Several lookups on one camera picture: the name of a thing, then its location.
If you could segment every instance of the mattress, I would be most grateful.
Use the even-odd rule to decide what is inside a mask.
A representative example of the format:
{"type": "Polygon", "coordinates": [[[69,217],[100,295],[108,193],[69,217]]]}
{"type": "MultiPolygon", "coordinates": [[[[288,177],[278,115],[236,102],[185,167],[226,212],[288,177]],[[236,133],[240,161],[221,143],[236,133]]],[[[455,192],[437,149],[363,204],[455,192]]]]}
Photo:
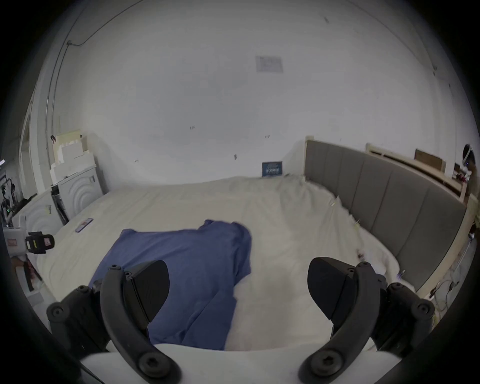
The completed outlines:
{"type": "Polygon", "coordinates": [[[110,192],[55,235],[55,248],[38,258],[39,272],[55,298],[62,300],[88,284],[123,229],[198,228],[206,219],[236,221],[252,235],[252,273],[235,286],[237,307],[227,350],[289,347],[330,338],[331,323],[307,287],[314,257],[356,265],[361,253],[388,283],[399,281],[394,256],[356,223],[341,201],[296,176],[110,192]],[[89,217],[93,222],[76,233],[89,217]]]}

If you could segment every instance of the small sign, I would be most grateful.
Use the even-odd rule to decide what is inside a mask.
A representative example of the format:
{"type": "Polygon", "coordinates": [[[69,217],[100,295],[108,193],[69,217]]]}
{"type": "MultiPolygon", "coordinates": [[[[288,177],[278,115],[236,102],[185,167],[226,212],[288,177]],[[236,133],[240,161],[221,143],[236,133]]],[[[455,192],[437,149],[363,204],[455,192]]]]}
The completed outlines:
{"type": "Polygon", "coordinates": [[[262,163],[262,177],[278,176],[282,174],[282,162],[274,161],[271,163],[262,163]]]}
{"type": "Polygon", "coordinates": [[[283,73],[282,58],[278,56],[255,56],[257,72],[283,73]]]}

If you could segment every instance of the blue sign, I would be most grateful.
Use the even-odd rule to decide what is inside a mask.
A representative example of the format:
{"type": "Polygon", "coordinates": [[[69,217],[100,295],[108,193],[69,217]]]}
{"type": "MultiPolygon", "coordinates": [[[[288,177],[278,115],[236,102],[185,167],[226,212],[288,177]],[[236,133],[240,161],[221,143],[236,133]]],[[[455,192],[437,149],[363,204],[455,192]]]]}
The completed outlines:
{"type": "Polygon", "coordinates": [[[262,177],[278,176],[282,174],[282,162],[262,163],[262,177]]]}

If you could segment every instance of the gray upholstered headboard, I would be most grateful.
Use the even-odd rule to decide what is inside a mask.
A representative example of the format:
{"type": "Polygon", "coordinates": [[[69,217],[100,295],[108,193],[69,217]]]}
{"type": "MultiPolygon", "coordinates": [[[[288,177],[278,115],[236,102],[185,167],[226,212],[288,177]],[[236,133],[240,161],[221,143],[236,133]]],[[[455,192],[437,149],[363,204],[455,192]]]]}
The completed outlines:
{"type": "Polygon", "coordinates": [[[339,196],[343,206],[397,258],[419,289],[456,237],[465,206],[445,188],[392,161],[307,141],[305,177],[339,196]]]}

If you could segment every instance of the white cabinet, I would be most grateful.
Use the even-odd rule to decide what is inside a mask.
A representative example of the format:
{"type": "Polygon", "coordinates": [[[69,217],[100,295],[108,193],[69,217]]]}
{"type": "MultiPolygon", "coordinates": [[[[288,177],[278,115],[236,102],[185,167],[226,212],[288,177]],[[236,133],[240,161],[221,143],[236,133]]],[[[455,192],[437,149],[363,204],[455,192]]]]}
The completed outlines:
{"type": "Polygon", "coordinates": [[[96,166],[63,179],[57,186],[69,220],[103,195],[96,166]]]}
{"type": "Polygon", "coordinates": [[[53,202],[51,190],[35,196],[12,218],[14,227],[22,226],[21,217],[25,217],[27,232],[43,232],[55,235],[63,227],[53,202]]]}

